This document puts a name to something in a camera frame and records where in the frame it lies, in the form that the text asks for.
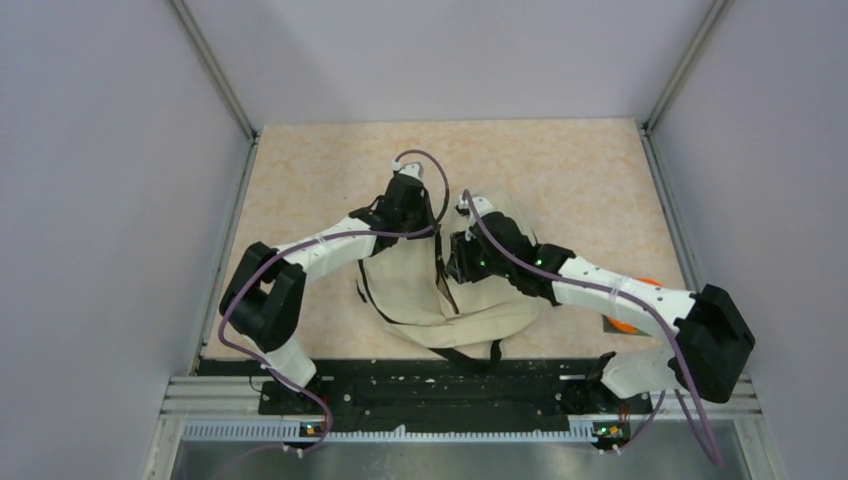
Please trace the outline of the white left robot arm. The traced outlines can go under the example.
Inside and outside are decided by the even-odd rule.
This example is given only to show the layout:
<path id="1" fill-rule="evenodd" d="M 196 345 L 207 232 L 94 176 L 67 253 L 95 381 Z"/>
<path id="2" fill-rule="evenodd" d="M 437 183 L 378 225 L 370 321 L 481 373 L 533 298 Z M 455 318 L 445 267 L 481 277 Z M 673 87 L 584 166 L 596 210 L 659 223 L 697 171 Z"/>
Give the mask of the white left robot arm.
<path id="1" fill-rule="evenodd" d="M 433 233 L 429 193 L 416 164 L 395 172 L 384 194 L 298 243 L 251 244 L 222 292 L 223 326 L 247 339 L 251 355 L 288 381 L 283 401 L 297 413 L 319 404 L 314 362 L 295 336 L 306 286 L 340 267 Z"/>

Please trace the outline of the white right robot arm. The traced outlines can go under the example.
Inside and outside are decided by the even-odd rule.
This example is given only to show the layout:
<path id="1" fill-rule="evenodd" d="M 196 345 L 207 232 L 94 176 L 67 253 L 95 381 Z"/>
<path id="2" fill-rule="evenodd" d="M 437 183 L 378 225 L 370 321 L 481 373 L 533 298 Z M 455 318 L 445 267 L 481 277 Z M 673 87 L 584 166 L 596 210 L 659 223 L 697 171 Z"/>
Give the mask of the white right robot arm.
<path id="1" fill-rule="evenodd" d="M 447 271 L 459 284 L 497 278 L 525 297 L 553 306 L 588 308 L 661 341 L 635 353 L 608 352 L 586 385 L 589 404 L 612 412 L 626 398 L 683 388 L 723 404 L 756 344 L 731 295 L 707 284 L 700 291 L 669 289 L 592 264 L 554 244 L 535 243 L 497 210 L 474 217 L 450 237 Z"/>

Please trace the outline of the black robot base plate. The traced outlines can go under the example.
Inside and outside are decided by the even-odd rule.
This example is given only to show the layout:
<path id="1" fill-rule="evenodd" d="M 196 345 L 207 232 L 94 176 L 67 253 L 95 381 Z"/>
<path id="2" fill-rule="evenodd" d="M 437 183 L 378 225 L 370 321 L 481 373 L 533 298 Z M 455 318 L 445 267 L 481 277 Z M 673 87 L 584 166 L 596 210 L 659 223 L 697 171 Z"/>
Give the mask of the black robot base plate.
<path id="1" fill-rule="evenodd" d="M 579 415 L 615 420 L 652 406 L 621 400 L 585 376 L 586 359 L 507 359 L 483 374 L 446 360 L 320 360 L 311 397 L 275 380 L 263 382 L 262 415 L 321 417 L 334 433 L 530 433 L 567 431 Z"/>

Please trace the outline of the cream canvas backpack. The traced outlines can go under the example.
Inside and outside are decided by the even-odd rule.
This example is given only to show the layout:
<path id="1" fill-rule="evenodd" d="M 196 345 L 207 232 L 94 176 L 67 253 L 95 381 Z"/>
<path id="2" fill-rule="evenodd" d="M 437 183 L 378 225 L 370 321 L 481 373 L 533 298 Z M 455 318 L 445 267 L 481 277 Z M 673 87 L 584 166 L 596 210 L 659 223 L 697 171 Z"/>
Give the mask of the cream canvas backpack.
<path id="1" fill-rule="evenodd" d="M 538 319 L 547 303 L 501 277 L 463 284 L 451 278 L 448 236 L 466 227 L 466 220 L 451 211 L 437 236 L 400 240 L 359 261 L 357 291 L 393 335 L 460 371 L 482 374 L 500 363 L 500 342 Z"/>

